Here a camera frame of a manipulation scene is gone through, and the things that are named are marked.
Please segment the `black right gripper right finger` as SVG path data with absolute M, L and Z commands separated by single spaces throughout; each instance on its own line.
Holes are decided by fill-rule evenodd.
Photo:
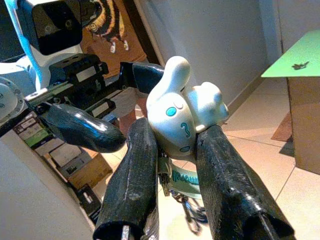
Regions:
M 220 126 L 198 135 L 195 165 L 214 240 L 295 239 L 275 199 Z

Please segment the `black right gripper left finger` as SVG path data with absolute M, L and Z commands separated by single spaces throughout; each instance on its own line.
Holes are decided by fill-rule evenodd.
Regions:
M 136 240 L 158 240 L 158 146 L 147 118 L 127 135 L 127 152 L 110 178 L 93 232 L 95 240 L 119 240 L 124 226 Z

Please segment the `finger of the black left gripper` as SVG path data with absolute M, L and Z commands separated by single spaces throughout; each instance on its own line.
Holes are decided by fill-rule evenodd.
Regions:
M 113 124 L 95 118 L 68 104 L 37 106 L 44 125 L 62 141 L 98 153 L 113 153 L 123 147 L 126 137 Z
M 119 86 L 149 94 L 164 75 L 164 67 L 148 62 L 121 62 Z

